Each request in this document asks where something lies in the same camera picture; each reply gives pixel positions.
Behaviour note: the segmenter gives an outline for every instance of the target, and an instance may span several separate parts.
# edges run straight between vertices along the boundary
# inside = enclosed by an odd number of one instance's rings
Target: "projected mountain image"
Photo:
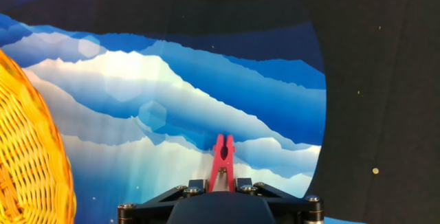
[[[40,91],[63,135],[76,223],[116,222],[118,204],[206,178],[219,133],[234,136],[236,177],[297,197],[313,178],[325,76],[301,59],[255,61],[2,14],[0,48]]]

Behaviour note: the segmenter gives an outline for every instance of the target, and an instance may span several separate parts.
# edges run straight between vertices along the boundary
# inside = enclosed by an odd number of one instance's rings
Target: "yellow wicker basket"
[[[72,171],[40,93],[0,50],[0,223],[74,222]]]

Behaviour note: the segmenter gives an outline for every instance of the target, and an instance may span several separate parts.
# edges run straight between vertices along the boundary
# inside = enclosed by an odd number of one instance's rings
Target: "black metal bracket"
[[[234,180],[235,193],[262,198],[270,209],[274,222],[295,224],[323,224],[324,203],[316,196],[297,198],[266,183],[252,184],[250,178]],[[188,186],[177,186],[142,204],[125,203],[118,206],[118,224],[167,223],[177,203],[186,204],[184,199],[207,193],[208,180],[190,180]],[[228,203],[215,203],[221,208]]]

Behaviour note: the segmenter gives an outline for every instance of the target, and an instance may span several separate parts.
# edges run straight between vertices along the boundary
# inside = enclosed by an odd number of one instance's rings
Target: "silver screw head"
[[[245,186],[241,186],[240,190],[242,190],[243,192],[252,192],[257,190],[257,188],[251,185],[245,185]]]
[[[188,186],[176,186],[178,190],[185,190]]]
[[[136,203],[123,203],[123,204],[118,206],[118,208],[124,209],[124,210],[131,209],[131,208],[134,208],[134,207],[136,207]]]
[[[320,200],[319,197],[314,196],[314,195],[306,196],[304,199],[305,199],[306,201],[310,201],[310,202],[316,202],[316,201],[319,201],[319,200]]]
[[[264,186],[265,185],[265,183],[263,183],[263,182],[257,182],[257,183],[254,183],[254,186]]]
[[[198,187],[189,187],[184,190],[184,193],[196,194],[199,193],[200,189]]]

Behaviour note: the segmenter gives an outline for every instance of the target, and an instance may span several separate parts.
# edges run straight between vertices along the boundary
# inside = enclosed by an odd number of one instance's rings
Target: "red clip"
[[[222,134],[217,137],[217,145],[214,145],[214,163],[212,164],[211,178],[209,180],[208,192],[212,192],[219,171],[226,169],[229,191],[234,191],[234,138],[228,135],[225,138]]]

